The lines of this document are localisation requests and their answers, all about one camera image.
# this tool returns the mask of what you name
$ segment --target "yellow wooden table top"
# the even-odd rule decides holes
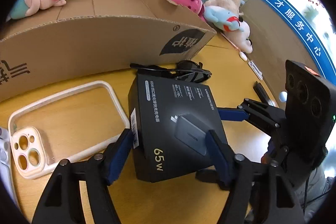
[[[212,72],[212,77],[205,84],[210,86],[218,107],[236,107],[244,98],[258,100],[253,90],[253,84],[259,81],[258,78],[239,57],[238,52],[221,36],[215,36],[193,61],[202,62],[204,68]],[[132,70],[114,71],[63,81],[13,97],[0,103],[0,125],[7,128],[11,113],[31,102],[95,80],[106,81],[113,87],[128,115],[127,96],[134,77],[135,72]],[[275,101],[263,81],[262,85],[269,97]],[[86,111],[81,102],[77,105],[81,111]],[[252,161],[260,162],[261,156],[267,150],[269,137],[245,121],[223,122],[223,125],[233,150],[246,155]],[[12,173],[21,210],[31,221],[50,174],[35,180],[24,179],[18,173],[13,160]],[[81,182],[80,185],[86,223],[92,224],[85,183]],[[228,192],[221,191],[215,184],[197,181],[194,174],[157,183],[137,180],[132,152],[120,178],[109,187],[109,192],[124,224],[217,223],[228,196]]]

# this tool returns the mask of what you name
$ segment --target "blue plush toy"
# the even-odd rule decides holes
[[[219,6],[206,6],[204,8],[204,18],[212,22],[217,28],[225,31],[244,31],[244,29],[240,27],[238,16],[227,9]]]

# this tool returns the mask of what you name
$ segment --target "cardboard box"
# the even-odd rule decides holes
[[[213,165],[205,145],[210,129],[227,143],[207,85],[138,74],[128,106],[140,180],[157,182]]]
[[[192,58],[215,31],[170,0],[66,0],[0,33],[0,101],[74,77]]]

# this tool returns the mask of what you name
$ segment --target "black sunglasses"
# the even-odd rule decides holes
[[[190,60],[183,60],[178,62],[176,64],[175,69],[166,69],[156,65],[143,66],[135,63],[131,63],[130,67],[132,69],[137,69],[138,73],[141,74],[147,74],[152,76],[159,76],[195,83],[201,83],[209,79],[212,75],[212,73],[209,70],[205,70],[202,68],[203,64],[201,62],[197,64]]]

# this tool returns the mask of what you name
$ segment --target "charger box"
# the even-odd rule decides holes
[[[227,143],[207,85],[137,74],[128,105],[140,180],[157,182],[213,165],[205,145],[210,129]]]

